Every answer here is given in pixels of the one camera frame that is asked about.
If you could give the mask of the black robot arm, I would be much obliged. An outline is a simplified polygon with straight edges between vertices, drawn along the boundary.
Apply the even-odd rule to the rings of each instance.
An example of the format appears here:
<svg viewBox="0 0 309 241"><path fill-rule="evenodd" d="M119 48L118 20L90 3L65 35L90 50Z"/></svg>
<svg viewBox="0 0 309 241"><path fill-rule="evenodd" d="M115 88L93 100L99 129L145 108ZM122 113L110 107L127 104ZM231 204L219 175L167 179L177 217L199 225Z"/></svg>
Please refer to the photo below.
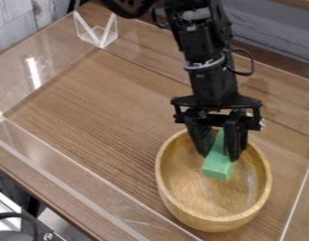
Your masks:
<svg viewBox="0 0 309 241"><path fill-rule="evenodd" d="M213 127L223 129L222 151L235 161L246 149L247 132L262 128L262 103L238 92L231 22L219 0L163 0L165 23L185 57L191 94L174 97L174 121L182 123L201 155L211 151Z"/></svg>

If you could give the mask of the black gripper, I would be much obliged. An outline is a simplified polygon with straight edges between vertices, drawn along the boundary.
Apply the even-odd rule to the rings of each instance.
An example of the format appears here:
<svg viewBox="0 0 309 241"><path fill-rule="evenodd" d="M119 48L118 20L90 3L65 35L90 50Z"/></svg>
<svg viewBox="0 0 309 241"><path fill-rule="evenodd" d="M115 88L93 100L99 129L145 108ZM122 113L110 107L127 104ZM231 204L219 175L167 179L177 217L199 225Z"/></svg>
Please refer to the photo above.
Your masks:
<svg viewBox="0 0 309 241"><path fill-rule="evenodd" d="M238 93L231 52L205 63L185 63L191 94L173 97L174 122L186 123L195 151L206 157L214 142L211 126L223 125L223 153L234 162L247 145L247 130L263 126L261 101Z"/></svg>

